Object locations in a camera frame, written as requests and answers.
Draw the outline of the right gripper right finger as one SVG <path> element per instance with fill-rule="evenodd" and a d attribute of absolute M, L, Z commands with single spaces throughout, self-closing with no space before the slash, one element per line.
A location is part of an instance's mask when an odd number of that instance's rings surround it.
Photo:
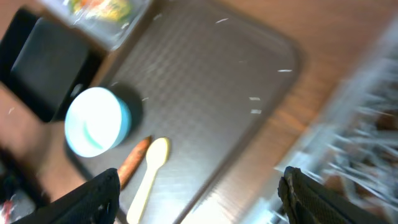
<path fill-rule="evenodd" d="M 278 196 L 290 223 L 385 223 L 381 218 L 328 190 L 296 167 L 286 167 L 279 180 Z"/>

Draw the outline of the carrot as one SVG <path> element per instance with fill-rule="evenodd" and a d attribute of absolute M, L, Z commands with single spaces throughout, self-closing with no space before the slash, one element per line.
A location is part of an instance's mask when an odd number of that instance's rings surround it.
<path fill-rule="evenodd" d="M 136 169 L 141 164 L 141 161 L 143 160 L 151 142 L 151 136 L 148 136 L 140 141 L 118 169 L 121 190 L 123 190 L 127 186 L 130 178 L 133 176 Z"/>

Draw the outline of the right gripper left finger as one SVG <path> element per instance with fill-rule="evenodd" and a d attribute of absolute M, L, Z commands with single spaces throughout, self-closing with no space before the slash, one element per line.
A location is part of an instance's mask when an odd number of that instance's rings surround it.
<path fill-rule="evenodd" d="M 16 223 L 114 223 L 119 210 L 120 191 L 118 172 L 115 168 L 109 168 Z"/>

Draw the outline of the green yellow snack wrapper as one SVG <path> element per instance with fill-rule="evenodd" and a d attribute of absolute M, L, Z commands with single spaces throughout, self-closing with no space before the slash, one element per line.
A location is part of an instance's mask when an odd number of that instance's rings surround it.
<path fill-rule="evenodd" d="M 78 17 L 111 22 L 125 20 L 133 10 L 128 0 L 70 0 L 67 5 L 71 13 Z"/>

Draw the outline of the yellow plastic spoon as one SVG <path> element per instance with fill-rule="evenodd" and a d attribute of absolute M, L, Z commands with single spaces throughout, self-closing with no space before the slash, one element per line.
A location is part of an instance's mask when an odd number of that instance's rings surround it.
<path fill-rule="evenodd" d="M 147 169 L 127 212 L 128 224 L 138 224 L 144 213 L 157 171 L 166 163 L 170 151 L 168 138 L 156 139 L 146 153 Z"/>

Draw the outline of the light blue rice bowl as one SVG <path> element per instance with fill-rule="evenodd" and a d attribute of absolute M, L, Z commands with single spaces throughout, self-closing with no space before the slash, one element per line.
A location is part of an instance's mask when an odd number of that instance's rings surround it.
<path fill-rule="evenodd" d="M 128 105 L 102 87 L 89 88 L 71 103 L 65 117 L 65 139 L 81 157 L 96 157 L 127 137 L 132 123 Z"/>

